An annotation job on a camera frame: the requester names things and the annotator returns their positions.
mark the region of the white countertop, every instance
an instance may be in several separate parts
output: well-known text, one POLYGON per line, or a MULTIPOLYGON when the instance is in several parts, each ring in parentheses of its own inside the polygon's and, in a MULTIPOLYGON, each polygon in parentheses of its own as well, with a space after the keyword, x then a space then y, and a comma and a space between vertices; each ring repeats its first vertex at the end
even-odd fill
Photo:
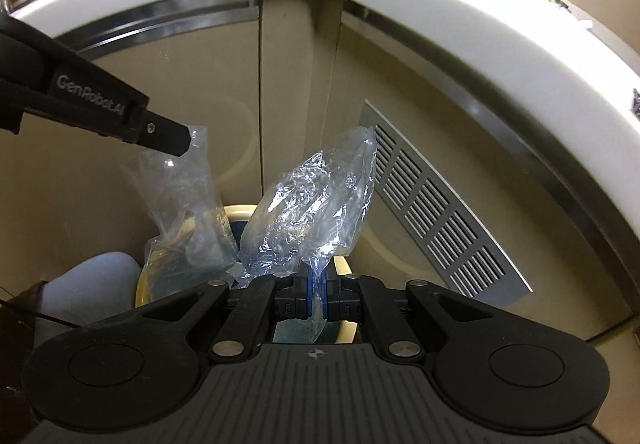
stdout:
MULTIPOLYGON (((158 0, 37 0, 14 13, 50 36, 158 0)), ((640 236, 640 78, 543 0, 353 0, 443 47, 528 111, 640 236)))

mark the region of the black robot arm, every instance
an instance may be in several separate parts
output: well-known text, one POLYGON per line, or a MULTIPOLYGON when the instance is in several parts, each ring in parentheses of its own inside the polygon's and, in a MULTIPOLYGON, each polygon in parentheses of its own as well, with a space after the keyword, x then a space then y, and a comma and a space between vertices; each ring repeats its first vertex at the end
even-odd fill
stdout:
POLYGON ((0 128, 23 113, 182 155, 188 128, 146 109, 149 98, 29 25, 0 14, 0 128))

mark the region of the screw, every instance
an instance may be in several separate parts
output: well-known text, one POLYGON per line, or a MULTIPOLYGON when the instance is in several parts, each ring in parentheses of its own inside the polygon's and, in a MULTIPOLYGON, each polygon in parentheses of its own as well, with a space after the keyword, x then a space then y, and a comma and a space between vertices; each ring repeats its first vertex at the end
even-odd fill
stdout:
POLYGON ((225 340, 218 341, 211 347, 214 354, 223 358, 232 358, 239 356, 244 350, 244 345, 240 341, 225 340))
POLYGON ((389 351, 397 358, 412 358, 420 353, 420 345, 412 341, 396 341, 389 345, 389 351))

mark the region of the crumpled plastic bag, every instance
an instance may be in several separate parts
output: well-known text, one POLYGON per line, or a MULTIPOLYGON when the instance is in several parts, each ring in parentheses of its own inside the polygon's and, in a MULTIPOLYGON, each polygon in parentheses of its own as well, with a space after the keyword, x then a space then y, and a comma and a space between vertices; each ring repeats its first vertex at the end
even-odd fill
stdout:
POLYGON ((311 317, 280 322, 275 342, 312 343, 324 328, 319 280, 331 258, 350 254, 358 241, 373 193, 375 155, 372 129, 348 130, 333 148, 283 175, 244 228, 240 287, 272 272, 293 273, 300 260, 313 271, 311 317))
POLYGON ((160 235, 146 246, 146 284, 154 301, 204 281, 232 283, 238 246, 207 158, 207 129, 191 126, 180 157, 145 150, 123 172, 145 202, 160 235))

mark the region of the beige cabinet door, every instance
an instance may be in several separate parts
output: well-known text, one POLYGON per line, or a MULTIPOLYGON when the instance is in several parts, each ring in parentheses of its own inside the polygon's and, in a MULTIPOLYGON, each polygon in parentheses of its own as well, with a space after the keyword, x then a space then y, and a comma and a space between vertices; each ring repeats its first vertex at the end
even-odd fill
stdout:
MULTIPOLYGON (((149 109, 206 126, 225 204, 257 203, 258 21, 168 37, 95 61, 150 97, 149 109)), ((0 132, 0 286, 18 294, 111 250, 140 263, 158 230, 119 165, 142 148, 25 116, 0 132)))

